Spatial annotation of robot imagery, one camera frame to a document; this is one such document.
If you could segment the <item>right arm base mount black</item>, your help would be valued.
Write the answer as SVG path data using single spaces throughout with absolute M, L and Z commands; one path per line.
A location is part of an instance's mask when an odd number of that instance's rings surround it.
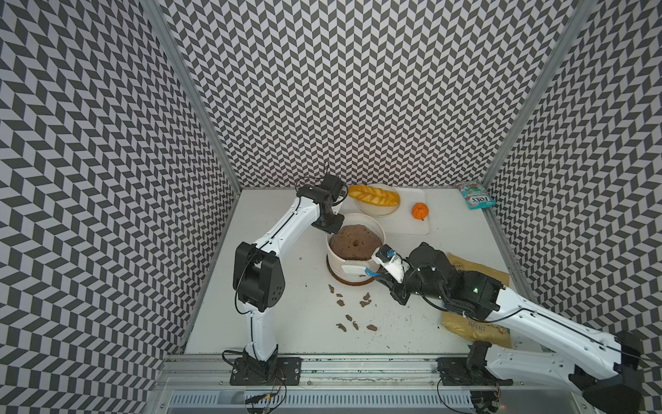
M 500 379 L 487 369 L 488 342 L 474 342 L 466 357 L 440 357 L 436 360 L 445 386 L 512 386 L 513 379 Z

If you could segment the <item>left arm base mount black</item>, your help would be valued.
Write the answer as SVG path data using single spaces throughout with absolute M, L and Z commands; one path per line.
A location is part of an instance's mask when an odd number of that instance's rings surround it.
M 279 357 L 278 351 L 266 362 L 252 357 L 246 350 L 241 351 L 231 362 L 231 386 L 266 386 L 269 384 L 297 386 L 302 373 L 303 359 L 299 357 Z

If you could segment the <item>white blue scrub brush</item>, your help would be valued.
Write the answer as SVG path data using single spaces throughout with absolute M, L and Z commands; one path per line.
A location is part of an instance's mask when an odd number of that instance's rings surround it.
M 373 272 L 369 267 L 360 265 L 345 264 L 341 266 L 341 269 L 348 278 L 368 278 L 374 276 L 375 274 L 375 272 Z

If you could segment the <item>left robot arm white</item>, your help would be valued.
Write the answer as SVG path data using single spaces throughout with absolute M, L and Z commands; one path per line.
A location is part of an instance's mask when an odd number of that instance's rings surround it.
M 318 184 L 298 187 L 292 205 L 264 236 L 241 243 L 234 255 L 234 308 L 248 319 L 248 358 L 266 364 L 277 358 L 278 345 L 267 312 L 284 294 L 282 259 L 303 233 L 315 228 L 327 234 L 340 231 L 344 217 L 334 211 L 348 196 L 341 178 L 325 174 Z

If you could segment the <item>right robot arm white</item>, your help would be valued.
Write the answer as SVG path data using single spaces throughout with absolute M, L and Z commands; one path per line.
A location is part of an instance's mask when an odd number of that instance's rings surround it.
M 545 348 L 532 352 L 475 341 L 465 362 L 438 359 L 441 383 L 511 386 L 517 380 L 532 381 L 577 393 L 603 413 L 641 409 L 643 347 L 635 334 L 610 334 L 575 323 L 493 277 L 457 269 L 443 252 L 427 243 L 406 258 L 383 245 L 372 258 L 382 268 L 374 278 L 400 305 L 417 295 L 438 311 L 496 324 Z

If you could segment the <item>white ceramic pot with mud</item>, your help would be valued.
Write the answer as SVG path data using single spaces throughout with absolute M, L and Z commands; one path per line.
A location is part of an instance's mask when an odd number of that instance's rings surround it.
M 372 254 L 385 241 L 384 229 L 374 218 L 358 213 L 345 214 L 341 230 L 327 237 L 327 257 L 332 267 L 360 265 L 376 273 L 379 264 L 372 260 Z

